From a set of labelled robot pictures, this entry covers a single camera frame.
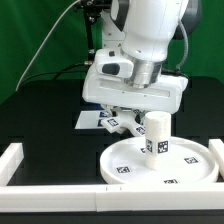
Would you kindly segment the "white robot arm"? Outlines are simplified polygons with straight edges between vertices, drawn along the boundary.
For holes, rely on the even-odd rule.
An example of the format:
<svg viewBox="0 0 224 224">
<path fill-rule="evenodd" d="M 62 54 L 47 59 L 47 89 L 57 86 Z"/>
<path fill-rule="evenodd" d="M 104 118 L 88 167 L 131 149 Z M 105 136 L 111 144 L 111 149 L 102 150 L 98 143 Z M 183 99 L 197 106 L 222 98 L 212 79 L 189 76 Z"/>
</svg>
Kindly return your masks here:
<svg viewBox="0 0 224 224">
<path fill-rule="evenodd" d="M 125 35 L 102 48 L 82 97 L 104 108 L 175 113 L 188 80 L 162 72 L 172 39 L 185 40 L 201 19 L 201 0 L 112 0 L 109 24 Z"/>
</svg>

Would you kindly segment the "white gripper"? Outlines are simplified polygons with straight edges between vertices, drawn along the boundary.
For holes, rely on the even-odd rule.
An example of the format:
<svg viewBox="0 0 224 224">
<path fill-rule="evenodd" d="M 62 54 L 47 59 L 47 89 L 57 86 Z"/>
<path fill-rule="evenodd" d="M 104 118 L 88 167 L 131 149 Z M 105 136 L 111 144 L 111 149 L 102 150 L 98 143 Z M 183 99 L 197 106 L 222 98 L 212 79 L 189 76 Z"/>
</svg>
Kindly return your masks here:
<svg viewBox="0 0 224 224">
<path fill-rule="evenodd" d="M 140 111 L 178 111 L 188 80 L 185 77 L 160 75 L 147 88 L 128 86 L 121 79 L 89 73 L 83 87 L 86 102 Z"/>
</svg>

